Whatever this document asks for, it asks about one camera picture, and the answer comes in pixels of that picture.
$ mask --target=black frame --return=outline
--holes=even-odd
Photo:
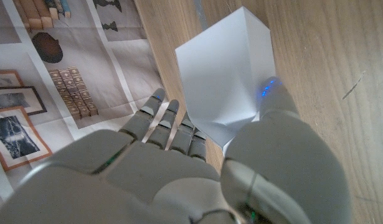
[[[13,89],[25,89],[25,88],[31,88],[37,98],[37,101],[39,102],[40,106],[42,109],[40,111],[34,111],[34,112],[29,112],[27,113],[28,116],[30,115],[35,115],[35,114],[40,114],[40,113],[45,113],[47,112],[46,107],[44,106],[42,99],[40,98],[39,94],[37,94],[37,91],[34,86],[10,86],[10,87],[0,87],[0,90],[13,90]]]

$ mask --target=gray robotic arm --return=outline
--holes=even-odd
[[[157,90],[119,132],[96,131],[35,168],[0,223],[237,223],[234,213],[249,223],[349,223],[339,162],[278,79],[262,94],[260,121],[230,143],[221,176],[187,114],[163,150],[176,100],[141,142],[164,98]]]
[[[220,182],[226,201],[249,219],[273,223],[350,223],[343,169],[299,117],[282,82],[262,86],[260,121],[230,143]]]

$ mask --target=wood grain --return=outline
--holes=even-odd
[[[195,7],[192,1],[136,3],[169,98],[183,104],[174,49],[201,32]],[[383,0],[202,5],[209,26],[240,6],[269,26],[278,76],[302,119],[344,167],[353,223],[383,223]],[[208,162],[218,168],[222,158],[215,159]]]

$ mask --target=picture frame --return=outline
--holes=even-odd
[[[24,86],[17,70],[0,70],[0,87]]]
[[[0,109],[15,106],[23,106],[29,116],[47,112],[35,87],[0,87]]]
[[[0,109],[0,163],[5,171],[51,154],[24,107]]]

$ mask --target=white cube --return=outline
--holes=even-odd
[[[270,30],[241,7],[176,49],[190,120],[220,147],[259,111],[275,76]]]

